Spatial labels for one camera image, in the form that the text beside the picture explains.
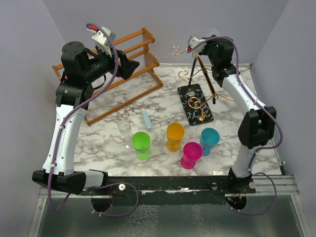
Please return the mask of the pink plastic goblet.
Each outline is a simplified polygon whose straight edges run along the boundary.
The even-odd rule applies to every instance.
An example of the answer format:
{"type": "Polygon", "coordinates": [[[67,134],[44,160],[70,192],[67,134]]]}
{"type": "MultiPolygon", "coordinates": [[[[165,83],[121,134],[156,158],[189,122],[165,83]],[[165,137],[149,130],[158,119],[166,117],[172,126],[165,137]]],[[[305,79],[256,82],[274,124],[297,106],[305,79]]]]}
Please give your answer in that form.
{"type": "Polygon", "coordinates": [[[203,149],[199,143],[188,142],[183,147],[180,164],[184,169],[193,169],[196,162],[202,157],[203,149]]]}

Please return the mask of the green plastic goblet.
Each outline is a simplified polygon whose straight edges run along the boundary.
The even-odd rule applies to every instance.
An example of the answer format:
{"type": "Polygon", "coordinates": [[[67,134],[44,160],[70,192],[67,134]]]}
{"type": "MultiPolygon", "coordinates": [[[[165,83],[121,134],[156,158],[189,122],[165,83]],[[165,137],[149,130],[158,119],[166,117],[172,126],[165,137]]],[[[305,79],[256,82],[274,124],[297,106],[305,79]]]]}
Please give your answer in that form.
{"type": "Polygon", "coordinates": [[[148,160],[151,157],[151,138],[146,132],[137,132],[131,138],[132,146],[136,151],[136,156],[140,160],[148,160]]]}

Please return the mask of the blue plastic goblet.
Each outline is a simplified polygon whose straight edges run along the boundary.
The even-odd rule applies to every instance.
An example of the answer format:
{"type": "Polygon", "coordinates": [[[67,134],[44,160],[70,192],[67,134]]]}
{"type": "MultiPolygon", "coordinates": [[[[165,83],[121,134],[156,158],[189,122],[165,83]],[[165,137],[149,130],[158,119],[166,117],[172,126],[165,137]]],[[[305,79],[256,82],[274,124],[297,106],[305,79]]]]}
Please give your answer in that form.
{"type": "Polygon", "coordinates": [[[220,134],[214,128],[205,128],[200,135],[199,143],[203,149],[202,156],[208,156],[211,149],[220,141],[220,134]]]}

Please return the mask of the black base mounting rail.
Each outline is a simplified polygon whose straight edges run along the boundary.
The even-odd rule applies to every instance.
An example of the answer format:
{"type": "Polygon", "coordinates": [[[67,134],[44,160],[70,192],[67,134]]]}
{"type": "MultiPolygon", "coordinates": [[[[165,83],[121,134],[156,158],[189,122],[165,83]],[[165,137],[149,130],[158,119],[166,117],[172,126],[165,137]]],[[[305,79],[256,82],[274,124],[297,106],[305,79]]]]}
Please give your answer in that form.
{"type": "Polygon", "coordinates": [[[87,189],[82,196],[113,197],[114,204],[134,205],[136,193],[130,186],[124,191],[119,184],[132,184],[139,195],[139,205],[225,204],[225,195],[254,194],[253,180],[236,188],[228,184],[227,176],[112,176],[106,184],[111,188],[87,189]]]}

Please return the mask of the orange plastic goblet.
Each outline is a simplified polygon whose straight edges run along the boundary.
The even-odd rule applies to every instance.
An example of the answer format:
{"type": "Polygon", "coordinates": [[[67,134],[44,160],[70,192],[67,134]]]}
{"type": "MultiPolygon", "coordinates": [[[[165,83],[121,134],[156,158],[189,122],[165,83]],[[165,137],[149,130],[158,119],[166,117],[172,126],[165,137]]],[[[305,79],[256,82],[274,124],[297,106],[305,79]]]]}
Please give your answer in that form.
{"type": "Polygon", "coordinates": [[[184,127],[177,123],[171,123],[166,130],[166,147],[171,152],[176,152],[181,147],[181,141],[185,135],[184,127]]]}

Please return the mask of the wooden shelf rack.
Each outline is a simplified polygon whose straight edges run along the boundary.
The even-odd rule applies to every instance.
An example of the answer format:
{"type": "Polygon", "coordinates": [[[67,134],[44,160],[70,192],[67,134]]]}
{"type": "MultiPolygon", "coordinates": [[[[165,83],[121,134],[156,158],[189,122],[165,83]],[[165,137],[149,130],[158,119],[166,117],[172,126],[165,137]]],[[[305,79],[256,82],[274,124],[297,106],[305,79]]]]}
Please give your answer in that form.
{"type": "MultiPolygon", "coordinates": [[[[149,49],[149,44],[155,42],[154,35],[150,31],[142,28],[120,39],[115,39],[116,35],[106,28],[103,28],[102,33],[113,49],[122,50],[128,59],[138,61],[140,66],[127,80],[120,77],[114,78],[112,74],[107,73],[92,83],[93,94],[96,97],[89,102],[83,119],[87,125],[102,120],[163,86],[162,81],[154,72],[159,62],[149,49]]],[[[53,66],[53,69],[61,82],[64,72],[63,64],[53,66]]]]}

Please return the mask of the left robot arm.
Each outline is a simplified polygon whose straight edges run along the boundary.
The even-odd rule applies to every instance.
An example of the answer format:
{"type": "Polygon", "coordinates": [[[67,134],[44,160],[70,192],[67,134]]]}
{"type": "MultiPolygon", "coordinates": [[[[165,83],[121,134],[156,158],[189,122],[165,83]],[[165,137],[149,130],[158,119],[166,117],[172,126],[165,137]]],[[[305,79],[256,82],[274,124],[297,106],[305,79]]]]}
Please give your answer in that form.
{"type": "Polygon", "coordinates": [[[110,48],[110,54],[101,49],[93,53],[79,41],[62,47],[61,61],[64,72],[56,90],[53,138],[46,161],[40,170],[33,172],[32,181],[49,190],[75,195],[92,187],[97,194],[103,195],[109,189],[106,173],[74,170],[79,128],[89,102],[96,97],[92,83],[107,73],[127,80],[140,63],[113,48],[110,48]]]}

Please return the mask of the light blue nail file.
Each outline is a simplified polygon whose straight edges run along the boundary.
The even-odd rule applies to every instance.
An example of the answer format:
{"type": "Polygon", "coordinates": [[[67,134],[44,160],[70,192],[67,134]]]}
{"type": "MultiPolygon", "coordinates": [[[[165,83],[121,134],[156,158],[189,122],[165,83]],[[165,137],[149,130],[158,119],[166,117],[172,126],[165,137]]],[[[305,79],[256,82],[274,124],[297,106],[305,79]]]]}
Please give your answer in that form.
{"type": "Polygon", "coordinates": [[[152,124],[151,124],[151,120],[150,120],[148,112],[147,111],[143,111],[142,112],[142,116],[143,116],[146,128],[148,130],[151,130],[152,129],[152,124]]]}

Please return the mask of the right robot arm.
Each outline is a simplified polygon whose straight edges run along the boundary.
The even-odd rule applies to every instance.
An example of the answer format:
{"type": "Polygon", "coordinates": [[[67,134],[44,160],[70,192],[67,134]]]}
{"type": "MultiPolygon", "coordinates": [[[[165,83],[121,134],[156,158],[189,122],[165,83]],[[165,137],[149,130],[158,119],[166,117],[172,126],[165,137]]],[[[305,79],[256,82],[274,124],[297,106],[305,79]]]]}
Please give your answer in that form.
{"type": "Polygon", "coordinates": [[[277,115],[276,109],[258,100],[241,79],[238,68],[232,64],[235,53],[234,43],[227,37],[210,38],[202,51],[212,65],[214,80],[231,95],[243,114],[238,129],[241,147],[227,180],[227,188],[232,193],[240,192],[250,183],[259,151],[273,138],[277,115]]]}

